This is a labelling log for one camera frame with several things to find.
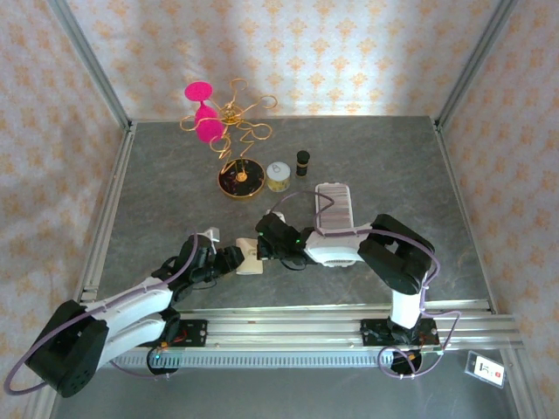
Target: sticker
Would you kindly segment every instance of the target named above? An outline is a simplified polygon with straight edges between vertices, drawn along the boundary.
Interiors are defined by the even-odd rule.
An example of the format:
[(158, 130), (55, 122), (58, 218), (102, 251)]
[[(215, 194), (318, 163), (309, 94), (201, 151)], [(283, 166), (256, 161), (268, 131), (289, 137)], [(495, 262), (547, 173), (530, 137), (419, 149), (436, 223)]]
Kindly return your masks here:
[(479, 378), (490, 381), (502, 387), (505, 379), (505, 368), (483, 356), (477, 356), (473, 373)]
[(291, 169), (283, 161), (276, 161), (266, 170), (267, 184), (274, 192), (283, 192), (289, 188)]

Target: jar lid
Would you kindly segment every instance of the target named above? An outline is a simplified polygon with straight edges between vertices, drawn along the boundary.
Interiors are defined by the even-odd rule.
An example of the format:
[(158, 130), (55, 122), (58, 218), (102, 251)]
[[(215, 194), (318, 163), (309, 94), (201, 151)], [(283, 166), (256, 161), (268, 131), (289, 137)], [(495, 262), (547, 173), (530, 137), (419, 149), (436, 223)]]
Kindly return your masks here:
[(284, 181), (291, 174), (291, 169), (283, 161), (275, 161), (266, 169), (266, 174), (273, 181)]
[(297, 153), (297, 162), (300, 164), (307, 164), (310, 160), (311, 155), (306, 150), (301, 150)]

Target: round gold base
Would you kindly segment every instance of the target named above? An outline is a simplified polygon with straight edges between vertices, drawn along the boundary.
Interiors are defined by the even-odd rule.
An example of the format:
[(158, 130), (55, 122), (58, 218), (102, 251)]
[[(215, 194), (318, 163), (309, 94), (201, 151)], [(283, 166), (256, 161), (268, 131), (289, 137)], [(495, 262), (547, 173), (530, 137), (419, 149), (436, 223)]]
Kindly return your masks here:
[(217, 175), (217, 184), (224, 194), (233, 199), (256, 195), (266, 182), (262, 166), (250, 159), (236, 159), (224, 173)]

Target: floral wallpaper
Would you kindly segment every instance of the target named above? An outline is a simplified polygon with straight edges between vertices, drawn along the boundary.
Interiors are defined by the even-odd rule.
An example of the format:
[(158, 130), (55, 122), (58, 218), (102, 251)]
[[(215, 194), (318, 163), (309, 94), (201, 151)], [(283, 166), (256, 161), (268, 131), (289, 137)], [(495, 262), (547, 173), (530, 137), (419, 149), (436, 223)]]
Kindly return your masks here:
[(498, 0), (69, 0), (132, 119), (179, 120), (205, 79), (271, 115), (436, 116)]
[(445, 132), (500, 310), (559, 411), (559, 8), (520, 0)]
[[(47, 2), (0, 8), (0, 376), (77, 285), (121, 130)], [(22, 369), (14, 388), (34, 383)], [(2, 418), (28, 397), (0, 392)]]

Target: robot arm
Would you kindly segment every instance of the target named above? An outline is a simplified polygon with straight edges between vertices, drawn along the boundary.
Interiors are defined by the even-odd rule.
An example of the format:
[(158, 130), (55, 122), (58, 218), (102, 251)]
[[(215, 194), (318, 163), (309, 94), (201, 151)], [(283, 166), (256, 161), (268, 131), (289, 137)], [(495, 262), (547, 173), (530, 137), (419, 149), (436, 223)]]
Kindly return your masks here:
[[(167, 260), (134, 288), (94, 303), (80, 305), (73, 300), (63, 303), (37, 340), (70, 319), (92, 314), (57, 333), (25, 364), (63, 397), (69, 397), (85, 387), (95, 371), (114, 357), (145, 342), (173, 340), (180, 316), (171, 307), (188, 296), (194, 284), (220, 278), (244, 260), (237, 246), (216, 250), (213, 244), (216, 232), (210, 229), (198, 235), (198, 246), (188, 268), (168, 284), (164, 281), (186, 264), (193, 249), (193, 236), (184, 243), (177, 257)], [(119, 299), (120, 303), (111, 304)]]
[[(385, 235), (369, 233), (386, 231)], [(390, 322), (406, 333), (412, 333), (420, 318), (422, 284), (431, 267), (431, 257), (418, 247), (395, 237), (407, 237), (430, 251), (431, 243), (386, 214), (371, 224), (345, 230), (313, 228), (298, 232), (276, 214), (266, 214), (256, 226), (259, 233), (258, 257), (278, 258), (297, 266), (322, 264), (348, 266), (365, 262), (392, 290)]]

